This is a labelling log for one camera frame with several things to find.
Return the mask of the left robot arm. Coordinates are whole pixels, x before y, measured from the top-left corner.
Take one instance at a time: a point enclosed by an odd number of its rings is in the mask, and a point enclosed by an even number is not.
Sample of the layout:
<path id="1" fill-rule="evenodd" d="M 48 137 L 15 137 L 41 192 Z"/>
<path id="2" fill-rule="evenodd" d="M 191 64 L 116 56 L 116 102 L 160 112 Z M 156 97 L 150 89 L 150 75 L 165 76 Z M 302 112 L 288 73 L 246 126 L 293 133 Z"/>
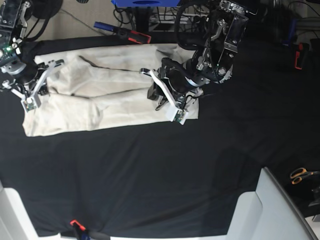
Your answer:
<path id="1" fill-rule="evenodd" d="M 181 18 L 194 6 L 205 7 L 208 13 L 197 21 L 199 36 L 183 38 Z M 194 52 L 192 58 L 179 63 L 164 57 L 158 69 L 140 70 L 153 80 L 147 98 L 158 102 L 156 110 L 168 104 L 166 118 L 183 125 L 191 106 L 205 96 L 204 85 L 231 78 L 249 16 L 256 15 L 258 8 L 257 0 L 184 0 L 175 15 L 174 33 L 179 47 Z"/>

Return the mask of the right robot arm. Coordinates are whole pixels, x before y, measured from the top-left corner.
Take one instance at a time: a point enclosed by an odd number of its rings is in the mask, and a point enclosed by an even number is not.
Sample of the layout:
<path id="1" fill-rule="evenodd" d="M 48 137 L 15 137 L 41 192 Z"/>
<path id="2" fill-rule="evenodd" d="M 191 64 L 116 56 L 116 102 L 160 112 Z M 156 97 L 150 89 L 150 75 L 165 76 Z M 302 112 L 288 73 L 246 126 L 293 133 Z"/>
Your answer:
<path id="1" fill-rule="evenodd" d="M 0 79 L 0 90 L 16 95 L 26 113 L 41 106 L 40 96 L 48 94 L 47 77 L 64 64 L 62 59 L 37 64 L 23 54 L 26 43 L 42 35 L 53 10 L 51 0 L 5 0 L 0 6 L 0 71 L 11 76 Z M 28 20 L 35 15 L 44 24 L 30 37 Z"/>

